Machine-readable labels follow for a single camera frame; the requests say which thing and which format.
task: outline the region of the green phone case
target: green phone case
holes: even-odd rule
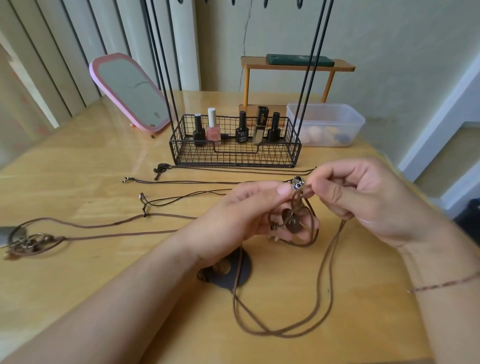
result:
[[[295,54],[267,54],[266,59],[268,64],[281,66],[307,66],[310,56],[299,56]],[[315,63],[315,56],[312,58],[312,64]],[[318,57],[317,66],[333,67],[335,62],[325,56]]]

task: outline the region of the clear plastic container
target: clear plastic container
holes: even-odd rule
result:
[[[295,130],[298,132],[303,104]],[[287,105],[287,117],[294,122],[297,104]],[[303,146],[349,146],[365,123],[352,106],[346,104],[307,104],[300,129]]]

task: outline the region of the person's left hand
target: person's left hand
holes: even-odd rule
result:
[[[272,220],[281,222],[281,212],[290,207],[287,201],[293,192],[291,184],[281,181],[241,183],[177,234],[196,254],[201,267],[216,263],[253,235],[266,234],[292,240],[293,234],[285,228],[270,230],[268,213],[273,211]],[[302,216],[300,220],[308,229],[312,228],[310,215]],[[317,227],[318,220],[314,219],[313,228]],[[304,229],[297,236],[308,240],[310,233]]]

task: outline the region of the shelf leg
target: shelf leg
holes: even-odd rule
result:
[[[250,84],[250,68],[245,68],[245,86],[243,87],[243,107],[245,111],[248,106],[248,86]]]
[[[327,101],[327,96],[328,96],[328,92],[330,91],[330,86],[332,85],[333,76],[335,76],[335,71],[330,71],[327,84],[325,85],[324,94],[322,95],[322,102]]]

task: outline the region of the curtain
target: curtain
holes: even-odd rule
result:
[[[0,168],[53,131],[0,45]]]

